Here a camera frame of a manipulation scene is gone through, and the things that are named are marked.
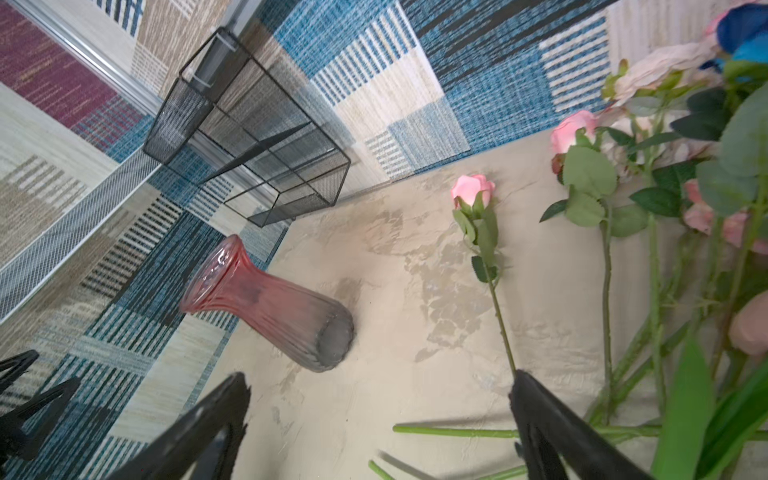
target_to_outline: pink glass vase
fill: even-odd
[[[344,305],[257,269],[237,235],[224,239],[209,255],[179,307],[185,313],[232,313],[314,372],[338,365],[355,332]]]

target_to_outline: glass vase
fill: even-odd
[[[344,305],[257,269],[237,235],[224,239],[209,255],[179,307],[184,313],[232,313],[314,372],[338,365],[355,332]]]

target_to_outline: marbled surface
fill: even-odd
[[[577,413],[586,409],[602,383],[600,234],[562,217],[538,223],[565,195],[550,156],[545,131],[293,223],[270,272],[344,303],[357,337],[344,362],[317,374],[238,324],[204,390],[235,370],[251,385],[234,478],[374,478],[370,458],[383,458],[396,478],[412,478],[390,465],[397,461],[419,470],[416,478],[454,480],[521,464],[509,440],[392,432],[401,422],[514,428],[491,300],[452,220],[449,189],[460,174],[486,174],[498,187],[498,292],[518,367]],[[669,253],[680,228],[663,223]],[[647,315],[646,242],[643,234],[613,242],[615,356]],[[646,379],[618,421],[650,420],[654,405]],[[654,441],[622,449],[648,467]],[[737,478],[765,478],[765,454],[747,449]]]

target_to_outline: mesh organizer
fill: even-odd
[[[238,187],[224,203],[259,227],[335,205],[351,164],[224,27],[179,71],[144,153],[187,178],[171,161],[194,134],[229,160],[202,181],[190,182],[212,194],[208,183],[227,174]]]

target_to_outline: wire basket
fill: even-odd
[[[207,138],[228,161],[193,183],[209,190],[214,188],[209,182],[227,174],[238,188],[224,203],[259,227],[335,205],[351,164],[224,27],[180,70],[144,153],[172,167],[195,134]]]

